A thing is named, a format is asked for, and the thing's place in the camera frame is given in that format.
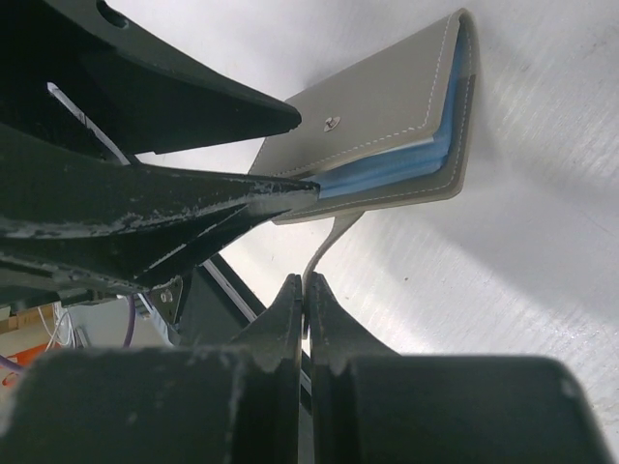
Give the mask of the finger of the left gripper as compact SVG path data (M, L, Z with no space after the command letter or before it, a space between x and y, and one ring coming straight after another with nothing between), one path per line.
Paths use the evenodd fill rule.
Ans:
M229 79L104 1L1 5L1 121L84 155L166 154L297 128L293 106Z
M117 165L3 127L1 283L54 293L161 287L318 192L273 177Z

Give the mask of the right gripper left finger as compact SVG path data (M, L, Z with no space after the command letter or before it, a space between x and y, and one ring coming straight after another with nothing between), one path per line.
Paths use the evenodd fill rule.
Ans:
M302 291L223 345L57 350L1 408L5 463L294 463Z

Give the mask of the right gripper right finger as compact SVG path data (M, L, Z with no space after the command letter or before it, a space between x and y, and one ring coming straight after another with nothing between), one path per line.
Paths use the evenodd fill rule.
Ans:
M319 463L601 463L574 375L539 356L401 355L306 283Z

